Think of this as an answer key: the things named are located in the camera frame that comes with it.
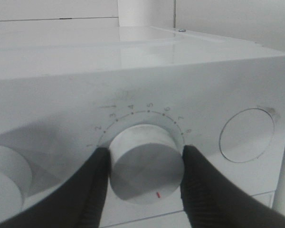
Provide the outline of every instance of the appliance top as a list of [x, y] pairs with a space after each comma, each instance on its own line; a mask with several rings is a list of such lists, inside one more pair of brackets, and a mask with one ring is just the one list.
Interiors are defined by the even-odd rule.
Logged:
[[155, 27], [0, 22], [0, 79], [285, 56], [252, 41]]

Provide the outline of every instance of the black rubber grip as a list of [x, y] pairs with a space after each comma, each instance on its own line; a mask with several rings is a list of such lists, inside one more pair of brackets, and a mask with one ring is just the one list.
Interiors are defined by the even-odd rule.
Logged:
[[0, 223], [0, 228], [98, 227], [106, 195], [109, 161], [107, 149], [96, 149], [60, 188], [26, 211]]
[[194, 228], [285, 228], [283, 215], [230, 182], [197, 148], [185, 146], [183, 160], [181, 198]]

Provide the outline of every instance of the circular hole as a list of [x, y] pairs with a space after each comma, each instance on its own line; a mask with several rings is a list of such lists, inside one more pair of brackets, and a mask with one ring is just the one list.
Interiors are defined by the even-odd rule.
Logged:
[[267, 112], [244, 110], [225, 124], [219, 141], [220, 150], [232, 162], [247, 162], [266, 150], [273, 133], [274, 122]]

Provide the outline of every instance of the washing machine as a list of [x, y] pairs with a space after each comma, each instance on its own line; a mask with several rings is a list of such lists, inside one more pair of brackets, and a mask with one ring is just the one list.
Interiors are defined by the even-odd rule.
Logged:
[[[285, 52], [185, 29], [47, 23], [0, 24], [0, 222], [57, 190], [99, 147], [111, 149], [115, 173], [145, 171], [127, 192], [129, 182], [111, 175], [100, 227], [190, 227], [184, 145], [272, 206], [285, 148]], [[171, 153], [125, 159], [136, 146], [157, 150], [152, 143]], [[144, 188], [146, 176], [157, 184]]]

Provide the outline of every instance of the rotary knob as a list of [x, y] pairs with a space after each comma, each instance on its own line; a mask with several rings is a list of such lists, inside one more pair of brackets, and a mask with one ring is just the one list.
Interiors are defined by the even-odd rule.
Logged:
[[0, 222], [22, 211], [31, 182], [27, 161], [16, 151], [0, 146]]
[[111, 186], [122, 200], [155, 203], [180, 185], [184, 165], [172, 136], [161, 127], [140, 124], [119, 133], [110, 144]]

